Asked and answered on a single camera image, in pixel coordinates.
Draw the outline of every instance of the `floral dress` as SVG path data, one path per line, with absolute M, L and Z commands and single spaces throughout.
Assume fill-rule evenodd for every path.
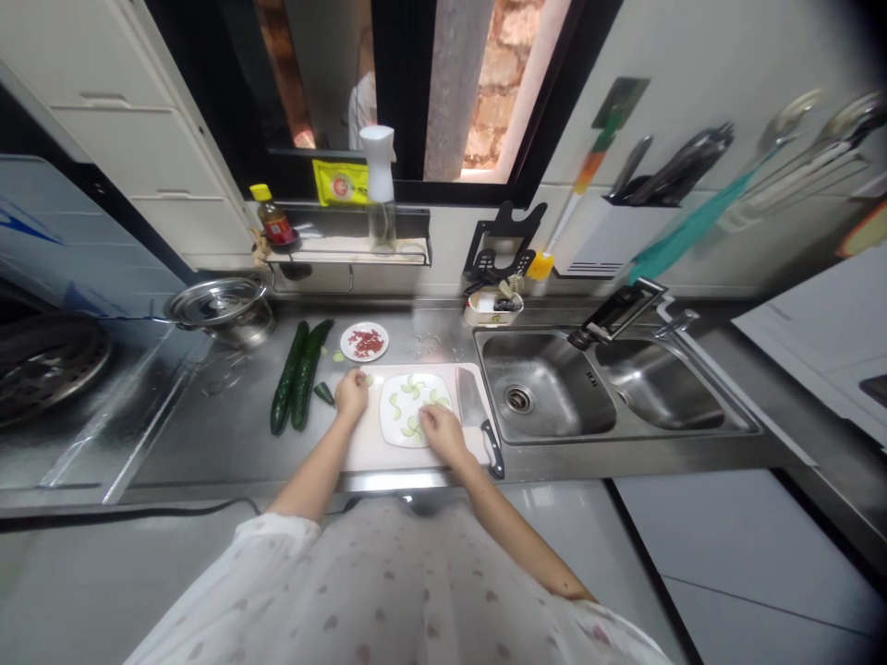
M 595 603 L 553 596 L 463 502 L 360 503 L 328 528 L 265 514 L 185 592 L 136 663 L 667 663 Z

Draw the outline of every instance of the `white spray bottle cap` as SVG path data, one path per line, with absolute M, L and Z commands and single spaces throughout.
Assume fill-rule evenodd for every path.
M 385 125 L 373 125 L 360 130 L 363 153 L 370 167 L 370 199 L 386 203 L 395 199 L 395 182 L 391 177 L 391 162 L 395 161 L 395 131 Z

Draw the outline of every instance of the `knife handle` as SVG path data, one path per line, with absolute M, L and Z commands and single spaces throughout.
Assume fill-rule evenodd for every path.
M 490 464 L 490 475 L 499 480 L 504 480 L 505 462 L 502 460 L 502 448 L 499 447 L 499 442 L 496 440 L 496 432 L 493 431 L 489 418 L 480 423 L 480 430 L 487 435 L 487 438 L 490 440 L 490 446 L 492 447 L 492 456 L 494 459 Z

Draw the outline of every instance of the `orange brush handle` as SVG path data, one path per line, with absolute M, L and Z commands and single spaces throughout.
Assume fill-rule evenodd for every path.
M 598 172 L 598 169 L 601 167 L 601 163 L 603 162 L 603 158 L 606 155 L 606 151 L 591 151 L 589 152 L 589 156 L 585 158 L 585 163 L 582 164 L 582 170 L 579 171 L 576 182 L 573 183 L 573 191 L 579 196 L 585 194 L 585 190 L 589 188 L 591 179 Z

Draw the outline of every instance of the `yellow bottle cap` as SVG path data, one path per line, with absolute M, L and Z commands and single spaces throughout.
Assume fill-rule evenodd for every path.
M 261 202 L 264 200 L 271 200 L 271 190 L 268 188 L 267 185 L 250 185 L 249 191 L 252 192 L 252 197 L 256 201 Z

